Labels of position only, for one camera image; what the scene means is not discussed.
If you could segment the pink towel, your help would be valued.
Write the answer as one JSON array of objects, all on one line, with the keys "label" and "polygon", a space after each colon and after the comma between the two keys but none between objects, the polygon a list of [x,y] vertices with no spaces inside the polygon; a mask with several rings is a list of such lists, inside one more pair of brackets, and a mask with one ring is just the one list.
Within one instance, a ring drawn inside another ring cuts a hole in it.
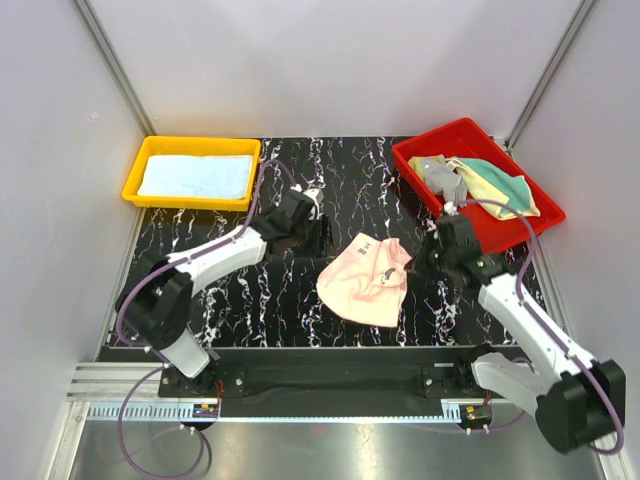
[{"label": "pink towel", "polygon": [[319,299],[340,318],[359,324],[395,328],[412,257],[397,238],[376,240],[364,233],[320,273]]}]

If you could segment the light blue towel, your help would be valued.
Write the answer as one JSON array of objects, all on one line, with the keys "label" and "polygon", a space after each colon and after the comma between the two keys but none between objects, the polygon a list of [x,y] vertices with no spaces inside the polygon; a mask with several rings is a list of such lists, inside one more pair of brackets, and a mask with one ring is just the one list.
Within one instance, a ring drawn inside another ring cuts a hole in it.
[{"label": "light blue towel", "polygon": [[252,172],[250,155],[153,155],[137,194],[239,200],[246,196]]}]

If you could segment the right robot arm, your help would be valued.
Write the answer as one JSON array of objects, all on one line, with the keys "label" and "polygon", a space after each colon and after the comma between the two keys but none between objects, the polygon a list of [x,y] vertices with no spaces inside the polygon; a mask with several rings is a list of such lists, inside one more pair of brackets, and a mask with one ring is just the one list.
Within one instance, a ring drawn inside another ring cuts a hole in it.
[{"label": "right robot arm", "polygon": [[480,306],[514,337],[530,361],[522,367],[490,345],[471,348],[454,364],[449,383],[466,396],[496,393],[535,419],[559,453],[612,435],[612,456],[624,447],[626,375],[613,360],[599,361],[571,339],[525,289],[499,254],[482,251],[464,215],[445,215],[424,241],[408,271],[439,273],[475,290]]}]

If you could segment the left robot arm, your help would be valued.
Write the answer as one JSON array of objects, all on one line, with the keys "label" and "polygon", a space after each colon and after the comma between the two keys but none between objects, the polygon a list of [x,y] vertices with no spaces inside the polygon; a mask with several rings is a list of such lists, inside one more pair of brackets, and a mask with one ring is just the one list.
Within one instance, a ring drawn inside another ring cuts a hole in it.
[{"label": "left robot arm", "polygon": [[115,312],[117,336],[150,348],[177,369],[181,384],[196,396],[215,386],[214,357],[187,326],[192,298],[205,287],[287,249],[324,256],[331,224],[322,212],[322,191],[292,187],[265,212],[250,209],[245,223],[198,247],[146,264],[147,271],[121,291]]}]

